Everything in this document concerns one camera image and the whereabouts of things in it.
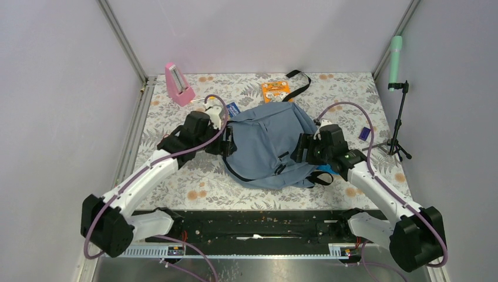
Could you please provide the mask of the blue-grey student backpack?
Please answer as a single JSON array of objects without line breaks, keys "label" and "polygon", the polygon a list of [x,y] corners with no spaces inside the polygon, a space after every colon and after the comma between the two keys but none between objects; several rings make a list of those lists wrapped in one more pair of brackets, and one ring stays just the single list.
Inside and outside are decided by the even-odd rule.
[{"label": "blue-grey student backpack", "polygon": [[316,165],[297,162],[298,144],[313,137],[315,122],[292,99],[309,88],[304,85],[281,101],[268,102],[235,115],[226,127],[233,152],[223,157],[228,174],[251,189],[281,190],[288,186],[328,186],[333,177]]}]

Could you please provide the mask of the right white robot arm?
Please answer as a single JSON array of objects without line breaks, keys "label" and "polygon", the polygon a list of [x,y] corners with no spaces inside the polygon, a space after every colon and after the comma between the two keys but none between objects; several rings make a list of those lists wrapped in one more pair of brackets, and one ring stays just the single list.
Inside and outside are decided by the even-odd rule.
[{"label": "right white robot arm", "polygon": [[409,201],[371,165],[358,149],[350,149],[342,129],[323,120],[315,133],[302,133],[292,158],[310,165],[330,165],[345,181],[359,188],[386,217],[374,218],[353,209],[337,225],[338,237],[351,242],[362,237],[389,250],[397,265],[406,272],[433,261],[447,260],[447,246],[441,213],[433,206],[424,208]]}]

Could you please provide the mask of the light blue thin book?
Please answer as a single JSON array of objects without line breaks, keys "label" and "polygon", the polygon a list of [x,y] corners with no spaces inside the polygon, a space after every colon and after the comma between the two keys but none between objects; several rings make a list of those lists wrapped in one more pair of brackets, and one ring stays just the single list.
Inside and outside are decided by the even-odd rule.
[{"label": "light blue thin book", "polygon": [[333,175],[338,175],[338,173],[333,171],[331,166],[328,164],[318,166],[317,170],[322,171],[322,172],[327,172],[327,173],[330,173]]}]

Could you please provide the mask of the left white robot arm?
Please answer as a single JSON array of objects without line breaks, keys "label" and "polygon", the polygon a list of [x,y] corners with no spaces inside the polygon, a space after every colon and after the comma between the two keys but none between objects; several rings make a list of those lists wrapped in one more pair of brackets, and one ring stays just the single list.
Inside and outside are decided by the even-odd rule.
[{"label": "left white robot arm", "polygon": [[190,112],[184,123],[164,137],[146,162],[124,182],[103,196],[91,194],[85,198],[80,232],[85,237],[86,258],[97,258],[88,253],[90,243],[100,248],[102,254],[118,257],[134,241],[156,235],[167,241],[179,239],[182,226],[167,212],[134,212],[156,186],[192,160],[198,151],[222,152],[221,135],[229,116],[224,106]]}]

